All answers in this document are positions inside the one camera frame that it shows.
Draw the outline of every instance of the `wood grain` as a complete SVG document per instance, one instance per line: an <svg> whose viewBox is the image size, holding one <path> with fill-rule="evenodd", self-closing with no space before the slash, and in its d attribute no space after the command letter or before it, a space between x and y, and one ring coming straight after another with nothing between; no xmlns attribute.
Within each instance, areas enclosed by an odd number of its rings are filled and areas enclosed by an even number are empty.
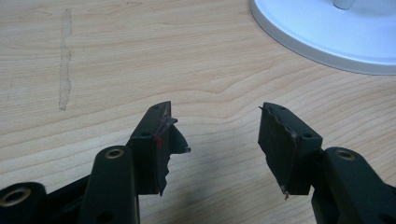
<svg viewBox="0 0 396 224"><path fill-rule="evenodd" d="M256 143L263 102L396 185L396 77L285 49L247 0L1 1L0 27L0 188L38 181L54 191L83 177L99 150L125 144L149 106L167 100L192 153L172 158L162 197L141 197L142 223L314 223L310 196L285 202Z"/></svg>

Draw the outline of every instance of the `screw hole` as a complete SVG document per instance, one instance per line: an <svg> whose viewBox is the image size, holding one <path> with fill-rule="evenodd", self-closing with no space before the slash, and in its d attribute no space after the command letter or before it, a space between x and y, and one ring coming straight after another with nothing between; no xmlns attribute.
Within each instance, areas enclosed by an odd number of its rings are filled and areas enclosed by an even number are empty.
<svg viewBox="0 0 396 224"><path fill-rule="evenodd" d="M122 156L122 154L123 154L123 150L116 148L116 149L109 150L106 153L106 158L116 159L116 158Z"/></svg>
<svg viewBox="0 0 396 224"><path fill-rule="evenodd" d="M310 133L303 133L303 137L304 137L304 138L311 138L311 137L312 137L312 134L310 134Z"/></svg>
<svg viewBox="0 0 396 224"><path fill-rule="evenodd" d="M96 222L98 223L107 223L113 219L113 214L109 211L102 212L99 214L99 216L96 218Z"/></svg>
<svg viewBox="0 0 396 224"><path fill-rule="evenodd" d="M355 160L355 156L345 150L342 149L338 149L335 151L335 153L337 154L338 157L347 160L347 161L354 161Z"/></svg>
<svg viewBox="0 0 396 224"><path fill-rule="evenodd" d="M23 202L31 194L31 190L28 188L14 189L10 193L6 194L2 199L0 199L0 206L10 207L17 203Z"/></svg>

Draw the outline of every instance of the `wooden desk surface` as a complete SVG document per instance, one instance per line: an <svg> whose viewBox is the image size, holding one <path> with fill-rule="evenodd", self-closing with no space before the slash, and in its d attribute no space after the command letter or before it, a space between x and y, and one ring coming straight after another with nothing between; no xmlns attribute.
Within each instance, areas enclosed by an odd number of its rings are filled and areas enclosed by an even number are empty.
<svg viewBox="0 0 396 224"><path fill-rule="evenodd" d="M396 185L396 77L352 74L285 49L248 0L0 2L0 188L54 191L125 144L170 100L192 153L173 156L142 223L313 223L286 202L257 144L263 102L286 106Z"/></svg>

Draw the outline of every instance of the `white base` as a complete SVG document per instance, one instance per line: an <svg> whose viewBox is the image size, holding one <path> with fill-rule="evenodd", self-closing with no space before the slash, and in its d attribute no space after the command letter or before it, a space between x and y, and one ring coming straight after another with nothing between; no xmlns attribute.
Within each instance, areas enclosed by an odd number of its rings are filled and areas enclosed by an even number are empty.
<svg viewBox="0 0 396 224"><path fill-rule="evenodd" d="M250 0L257 23L272 38L332 67L396 75L396 1L356 0L342 10L332 0Z"/></svg>

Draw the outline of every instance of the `black plastic part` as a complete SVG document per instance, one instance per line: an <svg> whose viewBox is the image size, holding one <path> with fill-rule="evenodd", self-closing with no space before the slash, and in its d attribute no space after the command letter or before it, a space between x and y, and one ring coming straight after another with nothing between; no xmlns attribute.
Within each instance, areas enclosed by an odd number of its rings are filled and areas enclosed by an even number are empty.
<svg viewBox="0 0 396 224"><path fill-rule="evenodd" d="M139 223L132 150L108 147L95 158L78 217L79 224Z"/></svg>
<svg viewBox="0 0 396 224"><path fill-rule="evenodd" d="M85 176L48 195L48 223L76 223L90 176Z"/></svg>
<svg viewBox="0 0 396 224"><path fill-rule="evenodd" d="M359 153L331 147L321 161L338 223L396 223L396 196Z"/></svg>
<svg viewBox="0 0 396 224"><path fill-rule="evenodd" d="M322 137L287 108L264 103L259 145L283 193L307 195L310 162L322 152Z"/></svg>
<svg viewBox="0 0 396 224"><path fill-rule="evenodd" d="M27 182L0 190L0 223L33 224L46 219L46 190L43 185Z"/></svg>
<svg viewBox="0 0 396 224"><path fill-rule="evenodd" d="M183 135L174 126L177 119L171 116L171 102L152 106L126 144L134 151L138 194L163 195L170 155L191 151Z"/></svg>

